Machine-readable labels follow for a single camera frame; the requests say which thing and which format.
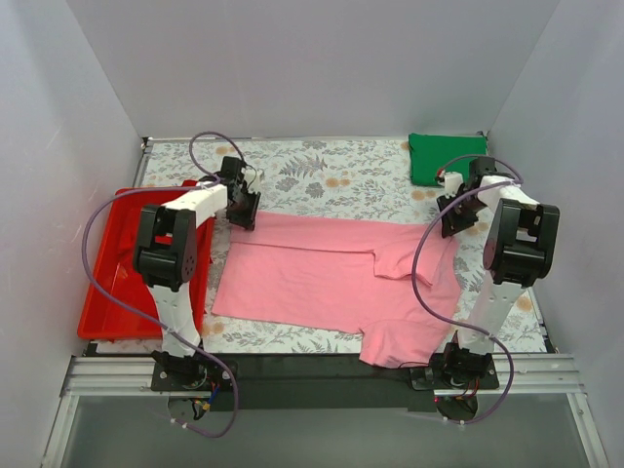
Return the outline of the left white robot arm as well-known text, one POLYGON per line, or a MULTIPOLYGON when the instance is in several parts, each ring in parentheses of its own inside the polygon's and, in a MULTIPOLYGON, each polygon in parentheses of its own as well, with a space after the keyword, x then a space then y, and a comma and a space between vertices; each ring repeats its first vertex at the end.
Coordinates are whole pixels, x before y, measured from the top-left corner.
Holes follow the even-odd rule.
POLYGON ((197 351, 202 338, 193 318, 190 282, 199 272, 197 230, 223 211, 233 225, 252 231, 259 205, 257 173, 242 157, 226 156, 220 170, 161 205, 146 205, 139 215, 134 269, 156 305, 165 327, 161 350, 153 355, 166 376, 188 390, 209 377, 197 351))

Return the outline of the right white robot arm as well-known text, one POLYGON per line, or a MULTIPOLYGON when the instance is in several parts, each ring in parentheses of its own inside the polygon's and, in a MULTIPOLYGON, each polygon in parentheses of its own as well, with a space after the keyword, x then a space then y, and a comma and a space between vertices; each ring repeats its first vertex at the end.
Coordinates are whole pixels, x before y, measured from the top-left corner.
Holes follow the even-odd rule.
POLYGON ((491 338, 500 332, 509 312, 526 289, 551 270, 561 211, 525 194, 520 175, 498 169, 490 156, 468 154, 468 176, 450 172, 446 163, 436 181, 445 189, 437 199, 442 236, 474 226, 488 209, 493 219, 483 250, 485 277, 465 327, 459 327, 433 368, 450 386, 477 385, 494 375, 491 338))

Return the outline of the pink t shirt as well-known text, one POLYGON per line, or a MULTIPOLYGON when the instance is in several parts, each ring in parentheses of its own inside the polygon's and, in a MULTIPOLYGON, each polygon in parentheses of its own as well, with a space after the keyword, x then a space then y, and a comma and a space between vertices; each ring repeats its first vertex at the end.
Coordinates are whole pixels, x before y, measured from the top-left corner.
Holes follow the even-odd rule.
POLYGON ((455 313, 458 243, 422 225, 261 212, 234 230, 212 311, 362 337, 361 361, 425 365, 455 313))

